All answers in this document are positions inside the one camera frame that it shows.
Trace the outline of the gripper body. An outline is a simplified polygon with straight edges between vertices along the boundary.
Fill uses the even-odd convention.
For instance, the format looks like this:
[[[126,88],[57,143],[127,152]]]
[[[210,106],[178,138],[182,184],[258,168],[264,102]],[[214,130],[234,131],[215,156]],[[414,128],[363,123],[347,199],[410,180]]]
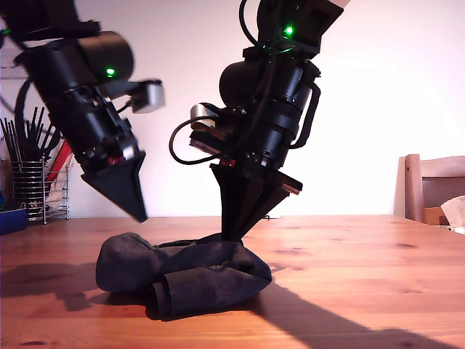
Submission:
[[[62,132],[84,171],[84,177],[137,177],[145,158],[128,119],[113,98],[130,96],[129,106],[145,107],[144,84],[67,87],[46,84],[43,99],[52,123]]]
[[[197,121],[190,134],[190,144],[203,152],[221,153],[220,164],[232,167],[240,176],[253,175],[259,179],[275,181],[290,193],[299,194],[302,183],[279,171],[291,145],[292,133],[279,124],[265,123],[253,132],[245,145],[229,151],[231,144],[215,128]]]

